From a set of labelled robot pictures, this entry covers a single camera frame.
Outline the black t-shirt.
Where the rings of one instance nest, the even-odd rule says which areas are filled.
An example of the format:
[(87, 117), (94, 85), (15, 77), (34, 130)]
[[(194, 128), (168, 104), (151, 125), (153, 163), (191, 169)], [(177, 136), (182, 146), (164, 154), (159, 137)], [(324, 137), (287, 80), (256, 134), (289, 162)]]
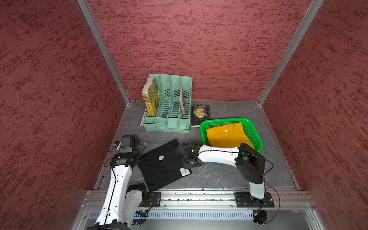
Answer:
[(154, 192), (192, 174), (190, 169), (184, 168), (181, 156), (175, 153), (178, 145), (177, 140), (172, 140), (139, 158), (138, 168), (149, 191)]

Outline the yellow t-shirt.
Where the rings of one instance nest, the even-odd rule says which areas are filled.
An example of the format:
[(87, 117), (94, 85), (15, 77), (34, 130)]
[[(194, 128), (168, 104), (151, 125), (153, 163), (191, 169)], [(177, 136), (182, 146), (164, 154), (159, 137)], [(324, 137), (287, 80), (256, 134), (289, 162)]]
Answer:
[(254, 145), (244, 132), (241, 123), (223, 125), (207, 129), (209, 145), (216, 148), (237, 148), (247, 144), (255, 149)]

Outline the green plastic basket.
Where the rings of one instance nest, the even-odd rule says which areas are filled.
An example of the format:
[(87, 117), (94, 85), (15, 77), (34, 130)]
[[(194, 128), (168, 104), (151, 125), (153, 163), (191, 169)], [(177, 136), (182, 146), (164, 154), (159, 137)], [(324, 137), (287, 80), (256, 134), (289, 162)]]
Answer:
[(261, 152), (264, 147), (263, 142), (258, 134), (258, 131), (254, 123), (247, 118), (222, 118), (222, 119), (206, 120), (202, 122), (202, 124), (200, 125), (200, 133), (203, 145), (209, 145), (207, 129), (237, 123), (242, 124), (244, 132), (250, 139), (251, 143), (254, 145), (255, 150)]

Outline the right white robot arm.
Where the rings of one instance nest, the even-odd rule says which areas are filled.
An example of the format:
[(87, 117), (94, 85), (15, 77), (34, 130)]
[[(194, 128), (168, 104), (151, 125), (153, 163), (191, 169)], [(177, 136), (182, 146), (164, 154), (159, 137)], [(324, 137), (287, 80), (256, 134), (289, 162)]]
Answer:
[(181, 156), (185, 169), (199, 167), (204, 163), (221, 163), (238, 169), (250, 185), (251, 197), (265, 198), (266, 158), (251, 146), (242, 143), (240, 147), (218, 148), (207, 145), (186, 146), (180, 144), (175, 154)]

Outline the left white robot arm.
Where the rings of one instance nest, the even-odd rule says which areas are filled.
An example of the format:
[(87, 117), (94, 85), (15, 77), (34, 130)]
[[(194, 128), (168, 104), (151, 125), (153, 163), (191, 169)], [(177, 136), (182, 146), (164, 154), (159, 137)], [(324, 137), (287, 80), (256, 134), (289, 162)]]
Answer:
[(146, 143), (135, 135), (123, 137), (114, 146), (119, 151), (110, 160), (111, 180), (106, 198), (95, 225), (88, 230), (130, 230), (138, 207), (147, 202), (145, 184), (129, 185), (133, 169)]

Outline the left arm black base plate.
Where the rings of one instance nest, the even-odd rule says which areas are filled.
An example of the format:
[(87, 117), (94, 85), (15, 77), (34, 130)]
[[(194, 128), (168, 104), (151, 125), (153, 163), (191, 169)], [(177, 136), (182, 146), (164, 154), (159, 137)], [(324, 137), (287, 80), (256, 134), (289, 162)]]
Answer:
[(161, 203), (161, 192), (148, 192), (143, 196), (140, 207), (143, 208), (157, 208)]

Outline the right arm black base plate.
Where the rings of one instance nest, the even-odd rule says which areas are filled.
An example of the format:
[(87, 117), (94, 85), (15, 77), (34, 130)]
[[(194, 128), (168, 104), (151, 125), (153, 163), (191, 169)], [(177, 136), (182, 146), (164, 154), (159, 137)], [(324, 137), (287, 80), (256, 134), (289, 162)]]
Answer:
[(275, 204), (270, 193), (265, 193), (263, 199), (254, 198), (250, 192), (234, 193), (235, 202), (238, 208), (274, 208)]

